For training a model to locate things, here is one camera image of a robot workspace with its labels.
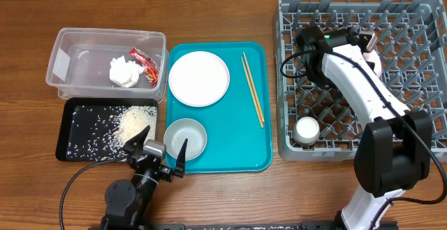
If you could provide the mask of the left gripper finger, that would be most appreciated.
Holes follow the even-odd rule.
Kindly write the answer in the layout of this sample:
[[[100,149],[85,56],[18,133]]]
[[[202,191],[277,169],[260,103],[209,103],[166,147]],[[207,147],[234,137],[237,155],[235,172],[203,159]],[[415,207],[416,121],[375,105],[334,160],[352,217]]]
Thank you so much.
[[[137,149],[142,148],[149,131],[150,131],[150,126],[147,125],[139,134],[135,135],[133,138],[131,138],[127,142],[125,142],[125,144],[122,148],[123,151],[126,153],[133,153]]]
[[[176,160],[176,166],[174,170],[174,175],[178,178],[183,178],[185,174],[186,166],[186,148],[188,144],[188,139],[186,138],[180,148],[179,154]]]

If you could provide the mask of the grey bowl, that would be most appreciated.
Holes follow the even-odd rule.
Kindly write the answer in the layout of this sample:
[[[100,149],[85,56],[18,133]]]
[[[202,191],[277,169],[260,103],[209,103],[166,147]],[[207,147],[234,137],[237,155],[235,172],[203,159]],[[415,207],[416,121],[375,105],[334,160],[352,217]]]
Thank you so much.
[[[163,137],[167,153],[177,158],[184,141],[187,140],[185,160],[192,160],[202,154],[207,145],[207,132],[196,120],[183,118],[168,126]]]

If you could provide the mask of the white rice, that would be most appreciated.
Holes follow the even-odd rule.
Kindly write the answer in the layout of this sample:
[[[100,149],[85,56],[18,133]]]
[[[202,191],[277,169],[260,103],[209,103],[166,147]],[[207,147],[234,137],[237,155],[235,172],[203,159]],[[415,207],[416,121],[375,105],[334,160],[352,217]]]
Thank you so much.
[[[156,137],[154,106],[77,106],[69,132],[69,161],[105,161],[123,157],[125,142],[149,126],[146,140]]]

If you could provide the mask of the pink bowl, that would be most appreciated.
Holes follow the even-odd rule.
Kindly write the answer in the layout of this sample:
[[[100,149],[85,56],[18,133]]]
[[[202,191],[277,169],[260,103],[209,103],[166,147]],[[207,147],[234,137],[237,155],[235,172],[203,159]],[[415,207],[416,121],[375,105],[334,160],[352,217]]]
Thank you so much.
[[[380,78],[382,72],[382,64],[381,59],[378,53],[373,50],[371,52],[364,52],[363,54],[364,60],[367,62],[371,70],[375,73],[375,75]]]

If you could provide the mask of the white tissue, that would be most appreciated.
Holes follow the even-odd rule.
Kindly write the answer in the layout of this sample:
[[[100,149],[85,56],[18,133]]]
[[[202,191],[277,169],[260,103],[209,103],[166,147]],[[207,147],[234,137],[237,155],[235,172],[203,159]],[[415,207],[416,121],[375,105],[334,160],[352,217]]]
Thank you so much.
[[[135,61],[126,61],[124,56],[113,58],[110,62],[109,79],[120,87],[130,88],[139,81],[144,69]]]

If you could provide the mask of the red snack wrapper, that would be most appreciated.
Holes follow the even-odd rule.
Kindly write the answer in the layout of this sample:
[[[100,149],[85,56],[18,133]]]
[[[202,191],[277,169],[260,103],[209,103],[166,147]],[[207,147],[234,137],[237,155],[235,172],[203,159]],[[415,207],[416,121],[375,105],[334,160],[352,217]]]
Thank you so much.
[[[159,81],[159,68],[153,59],[140,49],[133,48],[130,55],[135,57],[144,67],[144,74],[152,87],[156,87]]]

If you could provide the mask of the large white plate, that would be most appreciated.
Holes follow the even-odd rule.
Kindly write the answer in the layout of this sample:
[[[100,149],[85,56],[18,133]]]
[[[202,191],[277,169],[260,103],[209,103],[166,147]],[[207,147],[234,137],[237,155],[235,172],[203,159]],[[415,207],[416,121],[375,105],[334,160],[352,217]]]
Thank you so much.
[[[230,71],[224,60],[214,53],[193,51],[174,62],[168,84],[178,101],[201,108],[218,102],[225,95]]]

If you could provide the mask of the wooden chopstick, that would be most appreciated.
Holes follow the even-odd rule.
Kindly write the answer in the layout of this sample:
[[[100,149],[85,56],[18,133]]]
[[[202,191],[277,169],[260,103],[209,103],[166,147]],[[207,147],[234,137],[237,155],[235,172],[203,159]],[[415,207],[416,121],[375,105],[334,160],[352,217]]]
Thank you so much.
[[[245,65],[247,67],[247,71],[248,71],[248,74],[249,74],[249,79],[250,79],[252,87],[253,87],[254,96],[256,98],[256,102],[257,102],[257,105],[258,105],[258,108],[259,108],[259,111],[260,111],[260,114],[261,114],[261,120],[262,120],[263,126],[264,126],[265,118],[264,118],[263,111],[262,111],[262,108],[261,108],[260,100],[258,98],[258,93],[257,93],[257,90],[256,90],[256,86],[254,84],[254,78],[253,78],[253,76],[251,74],[251,68],[249,66],[249,62],[248,62],[247,55],[246,55],[245,52],[243,52],[243,59],[244,59]]]
[[[252,101],[253,101],[253,104],[254,104],[254,108],[256,110],[258,121],[259,121],[259,124],[260,124],[261,128],[263,129],[264,126],[263,126],[263,122],[261,120],[261,114],[260,114],[260,111],[259,111],[259,108],[258,108],[258,105],[257,105],[257,102],[256,102],[256,98],[254,96],[254,91],[253,91],[253,87],[252,87],[251,81],[249,79],[249,74],[248,74],[248,71],[247,71],[247,67],[245,65],[244,59],[242,57],[240,57],[240,59],[241,59],[241,62],[242,62],[242,68],[244,70],[245,78],[246,78],[247,84],[249,86],[249,91],[250,91],[251,98],[252,98]]]

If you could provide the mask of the white cup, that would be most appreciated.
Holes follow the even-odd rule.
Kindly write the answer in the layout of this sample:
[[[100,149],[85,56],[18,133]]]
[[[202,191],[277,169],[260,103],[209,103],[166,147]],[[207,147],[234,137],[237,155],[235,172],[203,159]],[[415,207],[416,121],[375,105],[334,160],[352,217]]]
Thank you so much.
[[[320,136],[320,127],[312,117],[301,117],[292,130],[292,137],[299,145],[313,145]]]

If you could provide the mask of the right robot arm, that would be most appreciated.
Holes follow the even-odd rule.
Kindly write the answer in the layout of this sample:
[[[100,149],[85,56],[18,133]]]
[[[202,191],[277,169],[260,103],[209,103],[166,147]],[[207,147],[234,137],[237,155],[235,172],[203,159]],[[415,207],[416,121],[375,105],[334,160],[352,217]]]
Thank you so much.
[[[402,198],[430,172],[430,116],[410,111],[381,82],[373,31],[347,27],[324,32],[313,26],[303,29],[294,43],[309,81],[336,88],[362,128],[354,157],[359,185],[337,213],[334,228],[378,229],[389,201]]]

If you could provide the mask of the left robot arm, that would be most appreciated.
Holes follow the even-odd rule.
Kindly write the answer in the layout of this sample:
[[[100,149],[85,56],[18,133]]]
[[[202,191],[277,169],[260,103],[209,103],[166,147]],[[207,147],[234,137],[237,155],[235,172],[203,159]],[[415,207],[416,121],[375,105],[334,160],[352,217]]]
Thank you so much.
[[[166,146],[146,139],[149,131],[150,126],[146,126],[124,144],[126,160],[135,173],[130,180],[116,180],[106,189],[101,229],[151,229],[145,214],[159,182],[184,177],[188,140],[182,143],[175,168],[169,168],[163,165]]]

